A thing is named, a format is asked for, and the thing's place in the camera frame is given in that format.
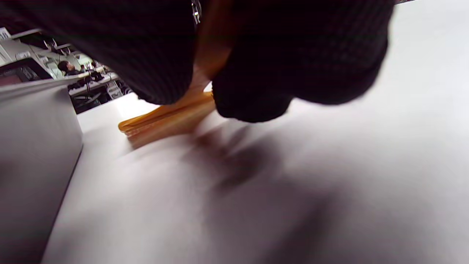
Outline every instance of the desk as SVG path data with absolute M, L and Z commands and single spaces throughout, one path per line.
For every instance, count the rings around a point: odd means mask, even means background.
M 114 72 L 106 74 L 106 75 L 104 75 L 104 79 L 100 80 L 99 82 L 90 83 L 90 91 L 92 91 L 92 90 L 94 90 L 98 87 L 101 87 L 102 85 L 105 85 L 105 84 L 107 84 L 111 81 L 115 81 L 115 80 L 118 80 L 118 79 L 119 79 L 119 76 Z M 70 90 L 68 93 L 70 94 L 70 96 L 76 96 L 76 95 L 80 95 L 80 94 L 83 94 L 83 93 L 86 93 L 86 92 L 87 92 L 87 87 L 85 85 L 81 88 Z
M 467 263 L 468 13 L 397 6 L 359 100 L 296 100 L 248 128 L 211 116 L 221 143 L 245 134 L 227 163 L 184 136 L 132 151 L 118 122 L 155 107 L 132 94 L 79 115 L 84 148 L 44 263 Z

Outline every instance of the black sleeve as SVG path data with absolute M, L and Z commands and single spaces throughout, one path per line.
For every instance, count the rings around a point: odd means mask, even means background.
M 148 102 L 175 103 L 189 87 L 190 0 L 1 1 L 0 8 L 108 65 Z

